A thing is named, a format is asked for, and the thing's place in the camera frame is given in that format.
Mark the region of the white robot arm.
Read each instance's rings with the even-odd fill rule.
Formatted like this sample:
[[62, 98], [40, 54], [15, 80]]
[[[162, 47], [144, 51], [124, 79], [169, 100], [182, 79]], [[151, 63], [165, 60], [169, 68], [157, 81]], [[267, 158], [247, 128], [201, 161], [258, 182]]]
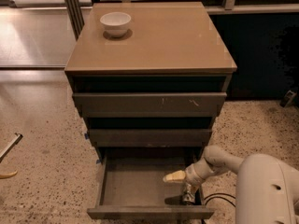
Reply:
[[164, 177], [193, 191], [210, 177], [236, 174], [235, 224], [298, 224], [299, 171], [266, 154], [240, 158], [221, 147], [205, 147], [199, 161]]

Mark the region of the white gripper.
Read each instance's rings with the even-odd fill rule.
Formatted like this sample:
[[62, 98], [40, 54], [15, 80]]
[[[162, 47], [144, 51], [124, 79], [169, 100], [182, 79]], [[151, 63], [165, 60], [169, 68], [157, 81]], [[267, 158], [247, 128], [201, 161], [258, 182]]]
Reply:
[[183, 183], [184, 180], [188, 184], [188, 191], [191, 195], [194, 195], [209, 177], [214, 175], [214, 171], [206, 161], [198, 161], [191, 164], [185, 169], [175, 171], [174, 173], [165, 175], [163, 177], [164, 183]]

